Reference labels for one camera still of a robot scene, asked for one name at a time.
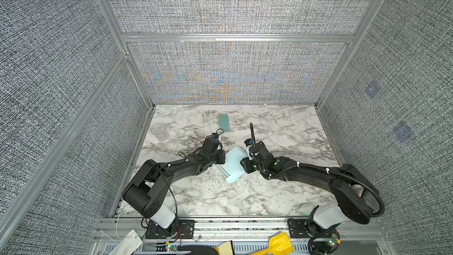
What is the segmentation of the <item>light blue paper box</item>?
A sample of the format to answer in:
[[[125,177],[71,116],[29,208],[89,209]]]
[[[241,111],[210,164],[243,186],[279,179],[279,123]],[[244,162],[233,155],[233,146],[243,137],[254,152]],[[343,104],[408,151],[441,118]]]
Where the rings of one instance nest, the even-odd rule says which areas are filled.
[[[225,163],[217,165],[225,174],[225,181],[227,183],[232,184],[236,182],[245,173],[241,165],[243,159],[248,159],[247,153],[239,146],[234,146],[225,154]]]

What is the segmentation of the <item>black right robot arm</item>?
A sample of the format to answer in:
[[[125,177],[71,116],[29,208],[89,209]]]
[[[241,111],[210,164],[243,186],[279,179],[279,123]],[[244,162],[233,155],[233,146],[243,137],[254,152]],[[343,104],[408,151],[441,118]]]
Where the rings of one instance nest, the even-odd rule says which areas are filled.
[[[295,161],[288,157],[274,157],[263,142],[247,139],[248,157],[241,160],[245,172],[259,172],[267,180],[292,181],[315,186],[331,192],[335,200],[312,209],[307,225],[314,230],[326,230],[351,220],[368,224],[372,217],[380,217],[385,205],[379,191],[360,171],[350,164],[325,167]]]

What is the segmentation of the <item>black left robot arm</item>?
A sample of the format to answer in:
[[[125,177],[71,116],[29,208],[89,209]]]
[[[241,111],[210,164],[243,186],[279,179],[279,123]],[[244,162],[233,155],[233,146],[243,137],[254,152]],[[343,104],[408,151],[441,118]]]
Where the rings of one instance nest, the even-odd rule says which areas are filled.
[[[173,229],[177,212],[164,205],[171,184],[224,163],[225,151],[219,134],[213,133],[204,139],[200,148],[179,160],[161,163],[147,160],[124,188],[122,199],[149,222],[162,229]]]

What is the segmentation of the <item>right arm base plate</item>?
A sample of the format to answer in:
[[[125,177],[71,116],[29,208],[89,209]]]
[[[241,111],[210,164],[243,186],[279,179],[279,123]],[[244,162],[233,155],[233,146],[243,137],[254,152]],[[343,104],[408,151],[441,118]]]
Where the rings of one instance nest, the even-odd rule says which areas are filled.
[[[308,239],[320,234],[327,229],[316,224],[311,218],[289,218],[287,220],[288,231],[290,238],[305,238]]]

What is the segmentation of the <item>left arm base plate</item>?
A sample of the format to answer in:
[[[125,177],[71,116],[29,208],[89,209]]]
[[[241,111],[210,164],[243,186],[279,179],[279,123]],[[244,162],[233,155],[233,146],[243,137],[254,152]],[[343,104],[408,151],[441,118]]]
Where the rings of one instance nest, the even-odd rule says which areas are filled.
[[[166,229],[156,222],[149,220],[146,222],[145,239],[193,239],[194,231],[194,220],[175,220]]]

